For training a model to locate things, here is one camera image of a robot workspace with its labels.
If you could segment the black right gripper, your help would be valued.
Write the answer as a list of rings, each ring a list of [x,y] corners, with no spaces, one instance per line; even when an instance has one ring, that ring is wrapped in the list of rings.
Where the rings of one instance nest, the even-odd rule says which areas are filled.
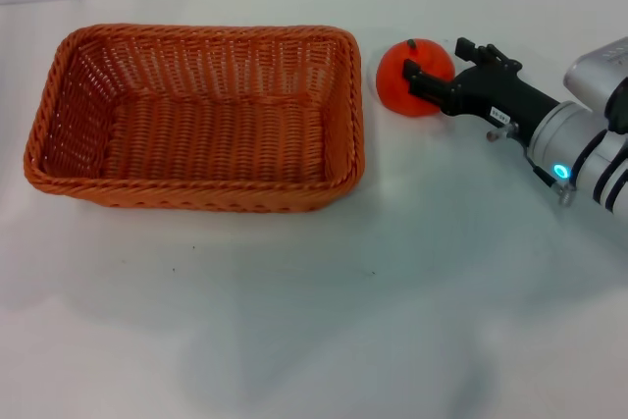
[[[434,75],[416,61],[405,59],[402,76],[408,82],[408,93],[441,108],[448,116],[474,115],[495,126],[504,126],[497,115],[506,116],[517,125],[518,138],[531,138],[543,118],[559,104],[521,80],[516,72],[522,70],[522,64],[493,44],[477,46],[459,37],[454,54],[476,67],[455,76],[450,59],[437,60],[429,64],[437,72]]]

